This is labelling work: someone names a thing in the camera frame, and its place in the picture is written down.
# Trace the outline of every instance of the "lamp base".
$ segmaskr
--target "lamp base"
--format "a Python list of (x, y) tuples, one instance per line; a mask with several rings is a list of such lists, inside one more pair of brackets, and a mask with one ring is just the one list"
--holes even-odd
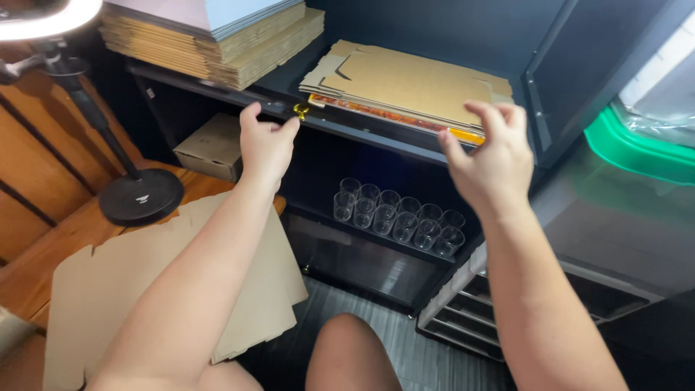
[(142, 179), (126, 175), (111, 182), (99, 194), (99, 207), (111, 223), (140, 227), (171, 214), (183, 199), (183, 185), (170, 171), (140, 170)]

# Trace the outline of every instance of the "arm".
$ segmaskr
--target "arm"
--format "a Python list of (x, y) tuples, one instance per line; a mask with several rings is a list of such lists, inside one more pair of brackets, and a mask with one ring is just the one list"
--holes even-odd
[(111, 342), (90, 390), (189, 390), (227, 324), (272, 200), (292, 157), (299, 120), (240, 116), (244, 173), (200, 233), (153, 281)]
[(529, 205), (533, 155), (524, 110), (481, 102), (466, 108), (481, 117), (485, 143), (467, 156), (450, 134), (439, 141), (482, 223), (495, 320), (519, 390), (627, 390)]

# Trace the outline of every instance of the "gray floor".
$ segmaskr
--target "gray floor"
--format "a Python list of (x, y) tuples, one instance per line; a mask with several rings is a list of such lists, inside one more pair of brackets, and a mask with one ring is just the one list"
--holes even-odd
[(326, 320), (342, 312), (351, 312), (372, 326), (384, 343), (404, 391), (514, 389), (504, 364), (420, 335), (415, 331), (415, 321), (406, 315), (317, 280), (304, 280), (309, 299), (295, 305), (297, 325), (239, 359), (266, 391), (304, 389), (316, 335)]

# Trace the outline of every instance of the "drinking glass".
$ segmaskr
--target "drinking glass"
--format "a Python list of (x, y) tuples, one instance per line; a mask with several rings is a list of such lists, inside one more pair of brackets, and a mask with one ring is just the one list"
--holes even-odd
[(358, 228), (367, 228), (372, 223), (377, 205), (369, 198), (360, 198), (354, 206), (352, 223)]
[(408, 243), (418, 229), (418, 217), (410, 212), (403, 212), (395, 218), (393, 238), (400, 243)]
[(379, 190), (376, 185), (371, 183), (363, 184), (362, 187), (359, 188), (360, 198), (369, 198), (374, 202), (379, 202), (379, 194), (381, 193), (382, 191)]
[(393, 228), (398, 211), (391, 205), (379, 205), (374, 213), (372, 229), (380, 235), (388, 235)]
[(458, 228), (446, 227), (442, 230), (439, 240), (434, 244), (434, 252), (442, 257), (450, 257), (456, 253), (466, 238)]
[(337, 221), (348, 221), (352, 215), (352, 208), (357, 202), (354, 195), (341, 191), (333, 197), (333, 217)]
[(400, 201), (400, 205), (398, 205), (398, 213), (410, 212), (417, 216), (420, 213), (420, 209), (422, 209), (420, 201), (412, 197), (404, 197)]
[(397, 207), (400, 204), (400, 195), (393, 190), (382, 191), (379, 197), (379, 205), (390, 205), (392, 207)]
[(426, 218), (420, 221), (418, 231), (415, 232), (415, 237), (413, 238), (413, 243), (422, 250), (429, 250), (439, 238), (439, 235), (441, 235), (439, 223)]
[(456, 212), (455, 210), (449, 209), (448, 211), (444, 212), (444, 217), (441, 218), (441, 227), (446, 228), (446, 227), (454, 227), (454, 228), (461, 228), (466, 224), (466, 218), (464, 218), (464, 215), (460, 214), (459, 212)]
[(354, 195), (356, 199), (359, 197), (360, 186), (362, 186), (362, 184), (355, 178), (345, 178), (341, 180), (341, 191)]
[(420, 220), (434, 220), (438, 223), (441, 220), (441, 208), (435, 204), (424, 204), (419, 217)]

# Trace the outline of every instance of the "green plastic lid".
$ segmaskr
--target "green plastic lid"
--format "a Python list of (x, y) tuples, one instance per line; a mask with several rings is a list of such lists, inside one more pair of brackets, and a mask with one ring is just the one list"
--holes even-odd
[(589, 147), (612, 165), (681, 186), (695, 186), (695, 150), (632, 133), (610, 108), (584, 130)]

